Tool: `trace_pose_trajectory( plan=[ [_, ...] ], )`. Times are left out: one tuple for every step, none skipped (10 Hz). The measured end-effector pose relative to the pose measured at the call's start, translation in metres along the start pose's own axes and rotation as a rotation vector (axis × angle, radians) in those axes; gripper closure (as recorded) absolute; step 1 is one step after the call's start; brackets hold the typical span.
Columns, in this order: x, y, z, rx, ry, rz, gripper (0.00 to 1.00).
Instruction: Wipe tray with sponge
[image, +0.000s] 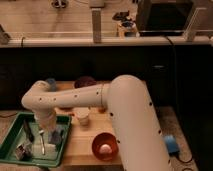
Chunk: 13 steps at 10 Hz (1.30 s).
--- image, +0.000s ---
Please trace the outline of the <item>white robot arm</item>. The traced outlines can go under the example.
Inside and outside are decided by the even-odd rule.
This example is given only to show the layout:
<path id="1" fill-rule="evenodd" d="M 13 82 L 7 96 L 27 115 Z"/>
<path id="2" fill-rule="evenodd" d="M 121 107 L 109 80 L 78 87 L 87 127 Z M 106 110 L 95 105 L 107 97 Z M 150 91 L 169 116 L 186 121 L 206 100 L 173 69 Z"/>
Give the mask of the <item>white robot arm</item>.
<path id="1" fill-rule="evenodd" d="M 57 92 L 47 82 L 37 81 L 21 103 L 46 130 L 56 127 L 56 107 L 105 107 L 125 171 L 174 171 L 147 86 L 135 76 Z"/>

